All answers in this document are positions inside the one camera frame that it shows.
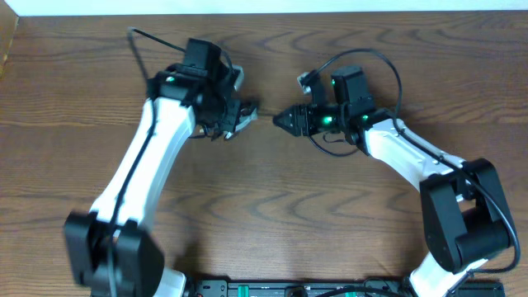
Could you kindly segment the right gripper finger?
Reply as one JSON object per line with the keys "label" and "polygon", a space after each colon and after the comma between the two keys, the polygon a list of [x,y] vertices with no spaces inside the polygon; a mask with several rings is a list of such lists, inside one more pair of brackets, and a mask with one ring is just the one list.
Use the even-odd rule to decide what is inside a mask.
{"label": "right gripper finger", "polygon": [[299,136],[299,127],[296,123],[296,119],[293,117],[274,117],[272,120],[273,124],[283,129],[288,134],[293,136]]}
{"label": "right gripper finger", "polygon": [[298,106],[293,105],[273,116],[273,120],[295,120],[298,113]]}

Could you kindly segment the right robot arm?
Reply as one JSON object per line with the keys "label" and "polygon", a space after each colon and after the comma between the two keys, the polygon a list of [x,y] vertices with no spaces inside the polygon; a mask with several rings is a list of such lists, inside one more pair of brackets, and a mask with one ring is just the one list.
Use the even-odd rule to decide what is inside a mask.
{"label": "right robot arm", "polygon": [[415,296],[454,294],[483,264],[508,248],[520,260],[520,243],[496,168],[466,161],[413,133],[393,112],[378,108],[362,68],[331,75],[336,102],[326,99],[317,71],[298,82],[309,104],[293,105],[273,123],[295,137],[342,133],[346,143],[386,163],[417,189],[428,254],[408,278]]}

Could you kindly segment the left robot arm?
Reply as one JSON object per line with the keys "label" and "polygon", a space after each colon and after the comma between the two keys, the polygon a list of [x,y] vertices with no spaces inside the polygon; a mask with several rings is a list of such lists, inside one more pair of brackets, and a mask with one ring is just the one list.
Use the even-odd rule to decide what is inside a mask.
{"label": "left robot arm", "polygon": [[231,139],[257,118],[256,105],[234,95],[244,73],[224,50],[191,39],[182,52],[180,63],[145,78],[139,126],[115,175],[87,213],[65,221],[73,279],[94,296],[193,293],[151,237],[161,192],[188,139]]}

